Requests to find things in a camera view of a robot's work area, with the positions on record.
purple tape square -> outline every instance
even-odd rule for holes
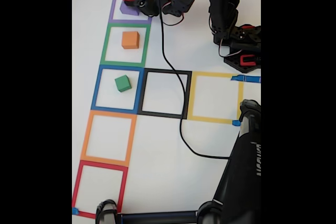
[[[148,17],[147,20],[113,19],[113,13],[114,13],[114,9],[116,8],[116,2],[117,0],[112,0],[109,23],[150,24],[152,22],[152,18],[150,17]]]

black metal rod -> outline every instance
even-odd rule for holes
[[[196,211],[121,214],[122,224],[189,224],[196,223]]]

purple block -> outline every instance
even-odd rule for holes
[[[137,9],[136,7],[127,6],[124,3],[124,1],[121,2],[120,11],[123,14],[129,14],[129,15],[133,15],[133,16],[138,16],[139,12],[140,12],[139,9]]]

green tape square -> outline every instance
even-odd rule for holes
[[[106,52],[107,52],[107,46],[108,46],[109,38],[110,38],[110,32],[111,32],[111,29],[113,29],[113,27],[144,27],[144,28],[146,28],[146,36],[145,36],[145,41],[144,41],[144,45],[143,45],[141,62],[123,62],[123,61],[106,61],[105,60]],[[106,35],[105,35],[103,53],[101,55],[100,64],[144,68],[145,67],[145,62],[146,62],[146,56],[147,56],[147,48],[148,48],[148,40],[149,40],[150,31],[151,31],[151,25],[150,24],[109,23],[108,26],[107,26],[107,31],[106,31]]]

black robot bracket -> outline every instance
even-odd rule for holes
[[[143,14],[153,17],[159,15],[159,8],[164,14],[176,17],[187,13],[195,0],[124,0],[128,6],[137,7]],[[209,23],[214,43],[229,46],[230,54],[224,62],[248,73],[261,68],[261,26],[245,24],[235,26],[238,18],[239,0],[209,0]]]

